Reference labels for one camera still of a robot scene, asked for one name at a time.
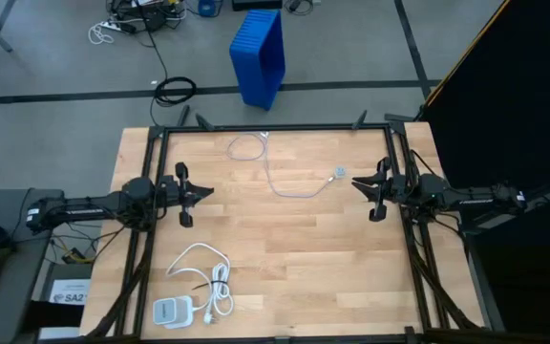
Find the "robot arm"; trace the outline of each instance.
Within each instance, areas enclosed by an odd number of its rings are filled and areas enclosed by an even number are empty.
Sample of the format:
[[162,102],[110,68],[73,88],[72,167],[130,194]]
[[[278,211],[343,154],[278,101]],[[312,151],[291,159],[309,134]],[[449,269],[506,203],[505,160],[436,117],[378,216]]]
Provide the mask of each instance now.
[[523,193],[511,186],[496,184],[454,189],[435,174],[419,175],[414,160],[407,163],[407,176],[387,178],[390,167],[390,158],[384,158],[377,164],[374,176],[353,178],[352,184],[370,202],[375,202],[375,209],[370,211],[369,216],[374,222],[386,217],[384,200],[404,205],[412,211],[415,219],[425,221],[430,221],[438,212],[444,211],[487,208],[517,215],[526,208]]
[[159,185],[147,177],[134,178],[120,191],[103,197],[66,199],[44,198],[29,207],[27,227],[33,234],[68,222],[118,220],[133,230],[147,231],[154,221],[154,212],[169,206],[180,205],[180,224],[193,225],[188,208],[214,192],[213,188],[195,186],[188,181],[188,168],[183,162],[176,164],[176,183],[173,176],[164,176]]

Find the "blue plastic bin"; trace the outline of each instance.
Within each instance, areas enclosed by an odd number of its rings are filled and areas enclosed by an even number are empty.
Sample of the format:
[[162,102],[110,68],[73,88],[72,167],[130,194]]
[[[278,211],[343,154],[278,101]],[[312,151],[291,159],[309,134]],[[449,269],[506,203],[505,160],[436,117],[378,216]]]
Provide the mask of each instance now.
[[250,11],[230,45],[243,102],[271,108],[286,73],[282,15]]

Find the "gray floor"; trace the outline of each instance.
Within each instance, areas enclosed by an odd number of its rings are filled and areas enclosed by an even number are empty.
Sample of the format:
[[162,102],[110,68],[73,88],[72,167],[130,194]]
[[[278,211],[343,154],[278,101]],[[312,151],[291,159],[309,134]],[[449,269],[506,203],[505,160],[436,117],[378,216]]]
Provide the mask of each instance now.
[[[6,1],[0,0],[0,13]],[[499,3],[403,0],[428,79],[449,72]],[[218,18],[189,14],[174,32],[155,34],[169,74],[188,76],[200,87],[236,86],[228,46],[244,15],[226,2]],[[323,0],[308,16],[283,12],[282,17],[285,83],[417,80],[393,0]],[[148,42],[145,33],[110,32],[114,44],[89,43],[89,27],[105,18],[104,1],[16,0],[1,31],[15,52],[0,48],[0,96],[152,89],[163,73],[154,51],[138,43]],[[106,193],[121,130],[150,125],[149,102],[0,104],[0,188]],[[281,92],[270,112],[245,106],[237,94],[189,102],[218,124],[352,122],[364,109],[369,120],[382,121],[386,112],[414,116],[422,103],[419,88]],[[174,123],[179,110],[155,112],[159,121]],[[70,245],[86,247],[81,241]]]

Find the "black desk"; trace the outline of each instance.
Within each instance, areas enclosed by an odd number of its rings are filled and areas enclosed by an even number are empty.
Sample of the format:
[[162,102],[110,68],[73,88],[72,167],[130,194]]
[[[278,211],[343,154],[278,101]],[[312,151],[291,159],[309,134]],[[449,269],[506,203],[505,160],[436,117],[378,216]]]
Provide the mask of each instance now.
[[[0,226],[8,232],[12,232],[16,225],[26,193],[26,189],[0,190]],[[15,241],[47,238],[51,235],[48,231],[33,236],[24,226],[24,220],[31,203],[43,197],[58,196],[58,190],[34,189],[30,192],[22,210],[23,219],[14,234]],[[18,244],[18,250],[0,268],[0,343],[12,342],[21,329],[48,242],[44,239]]]

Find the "wooden table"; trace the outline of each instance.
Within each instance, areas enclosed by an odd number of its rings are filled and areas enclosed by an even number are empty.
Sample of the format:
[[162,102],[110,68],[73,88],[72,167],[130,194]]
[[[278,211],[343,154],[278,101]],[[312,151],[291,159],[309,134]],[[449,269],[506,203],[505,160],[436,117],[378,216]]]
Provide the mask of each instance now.
[[[406,127],[410,147],[440,173],[429,125],[409,123]],[[184,161],[192,183],[216,191],[192,211],[193,228],[179,225],[175,208],[159,222],[141,337],[381,334],[402,333],[410,325],[421,331],[397,206],[388,204],[387,219],[372,223],[371,204],[350,184],[352,176],[372,175],[377,162],[387,156],[383,131],[272,132],[268,158],[273,181],[281,191],[310,192],[332,175],[335,166],[347,169],[343,180],[335,180],[311,199],[276,196],[266,182],[262,160],[230,160],[224,152],[237,136],[189,133],[169,139],[165,175],[174,174],[175,163]],[[112,190],[140,175],[146,138],[147,128],[124,130]],[[240,140],[235,147],[239,156],[261,150],[251,138]],[[152,171],[157,159],[155,154]],[[440,220],[455,224],[447,217]],[[117,224],[111,223],[102,231],[116,229]],[[459,239],[436,224],[430,224],[430,232],[443,287],[471,320],[482,324]],[[82,333],[94,328],[116,299],[129,237],[130,230],[123,231],[95,264]],[[156,326],[152,321],[155,300],[190,294],[198,305],[206,299],[207,289],[191,290],[204,283],[199,276],[165,277],[167,267],[196,242],[229,257],[235,310],[215,325],[204,325],[200,311],[189,328]],[[177,268],[198,268],[211,275],[218,262],[211,251],[196,248]],[[427,291],[436,325],[432,294]],[[126,333],[131,331],[136,301],[132,297],[129,302]]]

